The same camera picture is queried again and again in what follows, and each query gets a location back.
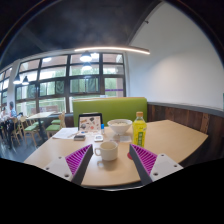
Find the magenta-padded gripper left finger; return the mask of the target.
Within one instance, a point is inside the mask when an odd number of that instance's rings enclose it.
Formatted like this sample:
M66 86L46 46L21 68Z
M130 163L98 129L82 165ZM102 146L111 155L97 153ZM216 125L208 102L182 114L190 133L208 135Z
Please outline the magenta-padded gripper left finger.
M92 155L93 146L87 145L68 156L59 156L46 165L44 170L80 185Z

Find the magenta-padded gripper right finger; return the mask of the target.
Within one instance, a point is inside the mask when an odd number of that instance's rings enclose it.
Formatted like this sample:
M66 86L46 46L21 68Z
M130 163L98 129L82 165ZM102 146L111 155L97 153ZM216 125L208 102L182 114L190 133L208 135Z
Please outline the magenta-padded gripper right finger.
M134 161L143 186L155 182L182 169L182 166L166 154L154 154L140 146L131 144L128 155Z

